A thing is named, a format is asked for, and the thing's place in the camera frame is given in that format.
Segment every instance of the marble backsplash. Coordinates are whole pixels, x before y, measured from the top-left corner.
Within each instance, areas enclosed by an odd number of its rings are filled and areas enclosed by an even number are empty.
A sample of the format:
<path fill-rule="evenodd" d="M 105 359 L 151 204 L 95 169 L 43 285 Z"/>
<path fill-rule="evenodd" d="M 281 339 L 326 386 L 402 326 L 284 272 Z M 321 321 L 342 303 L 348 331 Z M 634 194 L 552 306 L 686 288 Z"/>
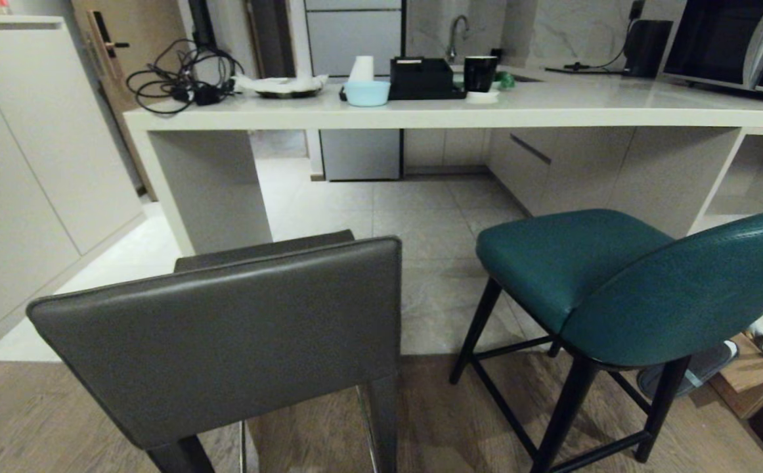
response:
<path fill-rule="evenodd" d="M 676 22 L 685 2 L 647 0 L 642 18 Z M 512 66 L 562 66 L 577 60 L 603 64 L 624 44 L 631 4 L 632 0 L 408 0 L 406 53 L 444 57 L 451 21 L 464 14 L 469 34 L 464 38 L 458 33 L 459 58 L 500 46 L 504 63 Z M 622 65 L 621 58 L 613 67 Z"/>

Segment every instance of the white cup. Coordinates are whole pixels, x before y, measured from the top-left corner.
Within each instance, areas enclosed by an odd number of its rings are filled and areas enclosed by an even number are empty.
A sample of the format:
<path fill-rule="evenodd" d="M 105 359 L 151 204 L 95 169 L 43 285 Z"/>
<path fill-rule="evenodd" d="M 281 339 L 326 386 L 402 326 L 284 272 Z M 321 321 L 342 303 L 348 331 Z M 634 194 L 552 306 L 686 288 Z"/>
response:
<path fill-rule="evenodd" d="M 349 80 L 354 81 L 372 81 L 373 80 L 373 57 L 356 56 L 355 63 L 352 65 L 352 71 L 349 73 Z"/>

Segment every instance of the green object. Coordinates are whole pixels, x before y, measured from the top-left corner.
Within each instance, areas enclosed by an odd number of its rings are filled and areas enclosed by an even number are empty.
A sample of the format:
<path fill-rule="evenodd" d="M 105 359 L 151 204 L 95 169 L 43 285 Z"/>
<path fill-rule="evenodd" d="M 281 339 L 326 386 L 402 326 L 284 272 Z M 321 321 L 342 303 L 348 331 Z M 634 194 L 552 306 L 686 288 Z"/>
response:
<path fill-rule="evenodd" d="M 495 81 L 501 83 L 500 87 L 502 90 L 516 87 L 516 79 L 513 78 L 513 74 L 506 71 L 496 72 Z"/>
<path fill-rule="evenodd" d="M 478 258 L 592 359 L 648 366 L 721 344 L 763 315 L 763 214 L 682 240 L 613 210 L 484 230 Z"/>

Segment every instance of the black mug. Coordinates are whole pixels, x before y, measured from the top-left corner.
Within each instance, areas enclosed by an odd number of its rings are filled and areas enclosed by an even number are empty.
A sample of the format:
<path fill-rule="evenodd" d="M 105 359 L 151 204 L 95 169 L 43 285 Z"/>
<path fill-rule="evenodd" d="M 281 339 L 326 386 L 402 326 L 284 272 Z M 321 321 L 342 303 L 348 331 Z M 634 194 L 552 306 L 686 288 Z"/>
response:
<path fill-rule="evenodd" d="M 468 56 L 463 65 L 463 86 L 468 92 L 489 92 L 495 79 L 498 57 Z"/>

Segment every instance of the microwave oven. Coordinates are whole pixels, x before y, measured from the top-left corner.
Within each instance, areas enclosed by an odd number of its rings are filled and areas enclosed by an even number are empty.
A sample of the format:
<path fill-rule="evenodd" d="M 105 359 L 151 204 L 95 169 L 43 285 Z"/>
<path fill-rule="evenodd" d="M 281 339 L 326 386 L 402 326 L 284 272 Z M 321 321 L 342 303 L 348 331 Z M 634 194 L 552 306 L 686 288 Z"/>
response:
<path fill-rule="evenodd" d="M 763 93 L 763 0 L 688 0 L 664 73 Z"/>

